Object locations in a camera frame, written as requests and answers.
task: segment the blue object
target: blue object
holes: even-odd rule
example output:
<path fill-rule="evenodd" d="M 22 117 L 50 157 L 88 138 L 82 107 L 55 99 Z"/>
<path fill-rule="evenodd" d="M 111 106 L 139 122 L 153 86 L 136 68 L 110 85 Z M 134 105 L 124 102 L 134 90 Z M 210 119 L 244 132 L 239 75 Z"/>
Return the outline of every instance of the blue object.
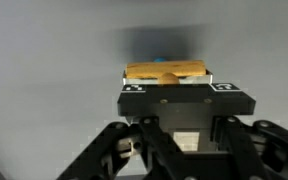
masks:
<path fill-rule="evenodd" d="M 165 58 L 156 58 L 156 59 L 154 60 L 154 62 L 165 62 L 165 61 L 166 61 Z"/>

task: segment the gray wall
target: gray wall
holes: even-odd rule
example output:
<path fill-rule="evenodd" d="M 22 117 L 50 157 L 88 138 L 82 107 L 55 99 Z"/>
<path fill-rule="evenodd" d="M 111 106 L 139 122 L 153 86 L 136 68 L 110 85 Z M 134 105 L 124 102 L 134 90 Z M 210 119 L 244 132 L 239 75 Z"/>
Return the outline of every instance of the gray wall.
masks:
<path fill-rule="evenodd" d="M 166 38 L 166 49 L 145 53 L 154 48 L 134 33 L 152 37 L 147 28 L 176 30 L 185 48 Z M 256 98 L 245 122 L 288 128 L 288 1 L 0 0 L 1 171 L 54 179 L 106 124 L 124 121 L 116 101 L 125 63 L 167 53 L 205 60 L 216 82 Z"/>

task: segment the gray background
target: gray background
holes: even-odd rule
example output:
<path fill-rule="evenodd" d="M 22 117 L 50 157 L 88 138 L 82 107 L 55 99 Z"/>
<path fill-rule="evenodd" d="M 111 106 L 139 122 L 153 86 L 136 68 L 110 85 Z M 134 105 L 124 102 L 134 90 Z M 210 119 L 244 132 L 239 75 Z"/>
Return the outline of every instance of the gray background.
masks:
<path fill-rule="evenodd" d="M 253 96 L 256 115 L 246 123 L 288 128 L 288 1 L 0 0 L 0 169 L 8 179 L 54 179 L 109 122 L 124 121 L 116 110 L 122 70 L 160 55 L 134 40 L 152 29 L 186 37 L 170 58 L 203 59 L 215 82 Z M 137 167 L 122 174 L 143 172 Z"/>

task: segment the metal bolt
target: metal bolt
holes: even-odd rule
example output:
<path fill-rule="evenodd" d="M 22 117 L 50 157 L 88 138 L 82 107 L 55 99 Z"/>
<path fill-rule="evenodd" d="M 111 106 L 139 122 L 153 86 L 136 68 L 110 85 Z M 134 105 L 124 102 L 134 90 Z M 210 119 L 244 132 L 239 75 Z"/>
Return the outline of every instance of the metal bolt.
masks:
<path fill-rule="evenodd" d="M 124 124 L 122 124 L 122 123 L 118 123 L 115 125 L 116 129 L 121 129 L 122 127 L 124 127 Z"/>
<path fill-rule="evenodd" d="M 160 103 L 161 103 L 161 104 L 166 104 L 166 103 L 168 103 L 168 100 L 167 100 L 167 99 L 161 99 L 161 100 L 160 100 Z"/>
<path fill-rule="evenodd" d="M 144 120 L 144 123 L 145 123 L 145 124 L 149 124 L 149 123 L 151 123 L 151 120 L 150 120 L 150 119 L 145 119 L 145 120 Z"/>
<path fill-rule="evenodd" d="M 261 125 L 262 127 L 269 127 L 269 126 L 270 126 L 270 124 L 267 123 L 267 122 L 265 122 L 265 121 L 260 122 L 260 125 Z"/>
<path fill-rule="evenodd" d="M 258 176 L 251 176 L 250 180 L 263 180 L 263 179 Z"/>
<path fill-rule="evenodd" d="M 213 101 L 212 101 L 212 99 L 204 99 L 204 102 L 207 103 L 207 104 L 210 104 L 210 103 L 212 103 Z"/>
<path fill-rule="evenodd" d="M 197 180 L 197 179 L 193 176 L 187 176 L 184 180 Z"/>
<path fill-rule="evenodd" d="M 235 122 L 235 121 L 236 121 L 236 120 L 235 120 L 234 118 L 232 118 L 232 117 L 227 118 L 227 120 L 228 120 L 229 122 Z"/>

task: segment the black metal frame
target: black metal frame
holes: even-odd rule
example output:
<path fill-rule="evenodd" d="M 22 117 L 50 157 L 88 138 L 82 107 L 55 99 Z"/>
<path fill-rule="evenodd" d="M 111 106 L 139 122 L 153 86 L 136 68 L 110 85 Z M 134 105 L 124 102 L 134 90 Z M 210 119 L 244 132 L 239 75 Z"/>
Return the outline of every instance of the black metal frame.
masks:
<path fill-rule="evenodd" d="M 148 174 L 144 180 L 284 180 L 288 179 L 288 130 L 270 122 L 243 124 L 233 116 L 214 117 L 211 141 L 216 152 L 184 153 L 158 125 L 158 117 L 142 117 L 138 124 L 109 124 L 58 180 L 114 179 L 128 162 L 117 148 L 121 139 L 133 142 Z"/>

